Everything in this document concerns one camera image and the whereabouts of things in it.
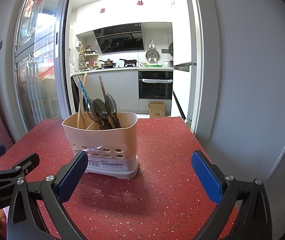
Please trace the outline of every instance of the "glass panel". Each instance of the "glass panel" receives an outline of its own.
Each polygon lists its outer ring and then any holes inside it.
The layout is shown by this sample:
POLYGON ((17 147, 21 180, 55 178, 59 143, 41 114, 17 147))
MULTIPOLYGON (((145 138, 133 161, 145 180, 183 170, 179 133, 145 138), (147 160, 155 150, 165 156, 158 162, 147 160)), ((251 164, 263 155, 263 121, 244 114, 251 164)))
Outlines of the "glass panel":
POLYGON ((33 43, 20 52, 20 55, 26 54, 26 57, 16 64, 16 76, 18 97, 27 129, 30 130, 46 118, 62 117, 54 73, 54 31, 58 0, 26 1, 17 30, 16 49, 30 40, 33 43))

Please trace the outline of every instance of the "oven handle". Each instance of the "oven handle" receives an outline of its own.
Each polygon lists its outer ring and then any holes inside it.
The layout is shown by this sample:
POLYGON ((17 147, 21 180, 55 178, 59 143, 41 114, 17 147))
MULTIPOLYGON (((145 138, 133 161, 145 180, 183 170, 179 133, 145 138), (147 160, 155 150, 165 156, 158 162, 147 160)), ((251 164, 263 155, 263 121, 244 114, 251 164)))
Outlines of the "oven handle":
POLYGON ((139 81, 142 81, 144 83, 161 83, 161 84, 168 84, 172 83, 172 79, 139 79, 139 81))

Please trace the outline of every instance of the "speckled tabletop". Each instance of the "speckled tabletop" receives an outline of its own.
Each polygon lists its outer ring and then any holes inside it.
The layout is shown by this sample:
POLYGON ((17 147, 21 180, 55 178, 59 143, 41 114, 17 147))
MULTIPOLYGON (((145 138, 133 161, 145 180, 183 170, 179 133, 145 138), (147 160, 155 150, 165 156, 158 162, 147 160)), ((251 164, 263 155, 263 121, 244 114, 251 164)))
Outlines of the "speckled tabletop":
MULTIPOLYGON (((36 152, 41 162, 27 180, 55 174, 73 157, 61 123, 40 123, 0 159, 0 170, 36 152)), ((88 239, 192 239, 215 208, 190 164, 196 150, 203 149, 181 118, 139 119, 136 177, 85 173, 63 205, 88 239)), ((39 206, 51 234, 59 237, 44 204, 39 206)), ((235 208, 222 236, 236 216, 235 208)))

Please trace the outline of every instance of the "metal screw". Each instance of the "metal screw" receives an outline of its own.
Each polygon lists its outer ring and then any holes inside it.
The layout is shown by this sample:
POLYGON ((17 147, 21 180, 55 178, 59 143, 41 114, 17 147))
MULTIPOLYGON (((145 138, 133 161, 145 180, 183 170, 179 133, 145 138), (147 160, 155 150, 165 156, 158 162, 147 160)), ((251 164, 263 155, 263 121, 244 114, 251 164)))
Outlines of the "metal screw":
POLYGON ((23 184, 23 183, 24 183, 24 178, 23 178, 23 177, 18 178, 17 184, 18 184, 18 185, 21 185, 21 184, 23 184))
POLYGON ((226 175, 225 178, 226 178, 226 180, 228 180, 228 181, 233 181, 233 180, 234 180, 234 176, 229 175, 229 174, 226 175))
POLYGON ((261 184, 262 184, 262 181, 261 181, 261 179, 255 179, 255 183, 256 183, 257 185, 261 185, 261 184))
POLYGON ((46 181, 52 181, 54 179, 54 176, 53 175, 48 175, 46 177, 46 181))

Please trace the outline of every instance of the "beige plastic utensil holder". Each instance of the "beige plastic utensil holder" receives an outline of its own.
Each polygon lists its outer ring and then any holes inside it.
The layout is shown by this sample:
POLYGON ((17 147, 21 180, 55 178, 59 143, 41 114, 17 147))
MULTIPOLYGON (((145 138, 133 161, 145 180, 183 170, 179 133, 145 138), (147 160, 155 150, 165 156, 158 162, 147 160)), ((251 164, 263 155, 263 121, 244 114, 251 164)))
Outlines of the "beige plastic utensil holder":
POLYGON ((113 130, 100 130, 85 112, 86 130, 77 129, 78 113, 62 123, 73 153, 80 150, 88 153, 86 173, 98 173, 119 179, 132 179, 138 171, 137 156, 137 115, 117 114, 121 127, 113 130))

